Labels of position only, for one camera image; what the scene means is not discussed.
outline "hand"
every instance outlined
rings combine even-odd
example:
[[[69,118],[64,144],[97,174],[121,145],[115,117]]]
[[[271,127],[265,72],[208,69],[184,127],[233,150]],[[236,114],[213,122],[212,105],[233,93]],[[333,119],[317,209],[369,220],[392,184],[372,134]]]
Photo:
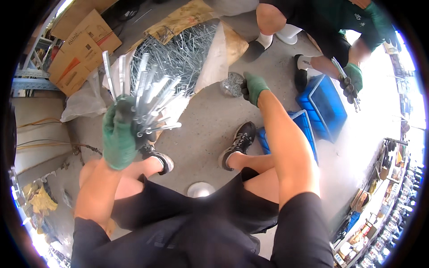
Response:
[[[103,157],[116,170],[129,166],[136,157],[136,142],[131,133],[132,98],[111,105],[103,117]]]
[[[338,77],[338,81],[340,81],[340,87],[343,89],[343,94],[347,97],[348,103],[353,104],[353,99],[357,98],[357,90],[352,85],[351,78],[341,79]]]
[[[357,98],[357,94],[363,88],[363,78],[361,69],[353,63],[347,63],[343,68],[347,77],[345,79],[340,79],[340,86],[344,90],[343,94],[347,97],[347,101],[352,104],[353,99]]]
[[[395,29],[393,28],[390,19],[386,16],[385,11],[381,10],[372,2],[365,8],[365,11],[371,15],[372,22],[374,23],[381,39],[388,44],[392,44],[392,46],[397,48],[399,52],[402,51]]]
[[[349,0],[349,1],[362,9],[365,9],[367,6],[369,6],[369,4],[371,4],[371,0]]]
[[[248,100],[251,104],[258,107],[259,94],[263,90],[270,90],[265,80],[257,75],[252,75],[249,72],[244,72],[244,81],[240,85],[245,100]]]

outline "white plastic bag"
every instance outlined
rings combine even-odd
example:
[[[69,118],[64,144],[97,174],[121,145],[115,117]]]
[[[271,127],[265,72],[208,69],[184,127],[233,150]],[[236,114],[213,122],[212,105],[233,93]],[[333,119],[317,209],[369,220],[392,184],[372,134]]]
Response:
[[[225,40],[224,27],[220,22],[207,58],[199,73],[195,84],[194,92],[198,93],[203,88],[228,78],[227,46]]]
[[[213,0],[213,9],[224,16],[235,16],[255,10],[259,0]]]
[[[97,68],[89,74],[81,89],[69,97],[61,115],[61,122],[67,122],[79,116],[95,117],[106,111],[106,104],[100,95]]]

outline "black shoe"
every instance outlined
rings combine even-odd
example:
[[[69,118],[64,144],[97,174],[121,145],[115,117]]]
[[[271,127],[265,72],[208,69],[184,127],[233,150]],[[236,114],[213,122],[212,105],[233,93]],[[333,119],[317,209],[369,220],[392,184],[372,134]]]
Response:
[[[174,168],[173,160],[165,154],[162,154],[155,150],[155,147],[149,143],[143,145],[143,147],[139,150],[142,154],[142,159],[147,159],[149,157],[158,157],[162,163],[164,164],[164,168],[161,172],[158,172],[159,175],[164,175]]]
[[[295,87],[298,93],[302,93],[307,86],[307,71],[298,69],[298,58],[302,56],[302,54],[297,54],[294,57],[295,60]]]
[[[257,58],[259,58],[262,55],[262,53],[264,53],[265,50],[266,50],[265,47],[258,41],[256,40],[250,41],[249,47],[247,48],[246,52],[243,54],[242,58],[247,63],[253,62]]]
[[[227,166],[228,157],[233,152],[240,152],[246,154],[247,149],[252,145],[256,136],[256,127],[252,122],[242,124],[234,135],[234,142],[231,147],[223,151],[218,158],[218,164],[221,168],[232,171],[234,169]]]

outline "yellow electrical cable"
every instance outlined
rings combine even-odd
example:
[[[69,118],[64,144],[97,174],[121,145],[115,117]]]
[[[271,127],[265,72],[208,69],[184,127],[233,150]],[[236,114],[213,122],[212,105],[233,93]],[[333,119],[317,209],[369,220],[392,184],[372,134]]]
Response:
[[[32,123],[28,123],[28,124],[25,124],[25,125],[17,126],[16,128],[21,128],[21,127],[25,127],[25,126],[31,126],[31,125],[34,125],[34,124],[37,124],[37,123],[40,123],[40,122],[43,122],[43,121],[47,121],[47,120],[53,120],[53,121],[62,123],[59,119],[56,119],[56,118],[53,118],[53,117],[47,117],[47,118],[43,118],[43,119],[41,119],[39,121],[36,121],[36,122],[32,122]]]
[[[102,152],[100,150],[98,150],[95,147],[83,144],[83,143],[77,143],[77,142],[50,142],[50,143],[41,143],[41,144],[33,144],[33,145],[24,145],[24,146],[18,146],[16,149],[20,150],[20,149],[25,149],[25,148],[34,148],[34,147],[41,147],[41,146],[51,146],[51,145],[66,145],[66,144],[70,144],[70,145],[78,145],[78,146],[83,146],[86,147],[96,153],[99,153],[100,155],[103,155]]]
[[[51,145],[65,145],[65,144],[71,144],[71,143],[69,143],[69,142],[41,143],[41,144],[19,146],[16,149],[20,150],[20,149],[25,149],[25,148],[33,148],[33,147],[41,147],[41,146],[51,146]]]

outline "plastic bag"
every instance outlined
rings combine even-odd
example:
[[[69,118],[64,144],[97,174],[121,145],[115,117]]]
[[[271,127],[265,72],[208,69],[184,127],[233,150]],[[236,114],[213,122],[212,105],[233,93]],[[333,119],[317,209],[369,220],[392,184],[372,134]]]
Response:
[[[67,122],[79,116],[95,117],[106,112],[106,104],[100,95],[98,68],[92,71],[81,89],[67,100],[61,115],[61,122]]]

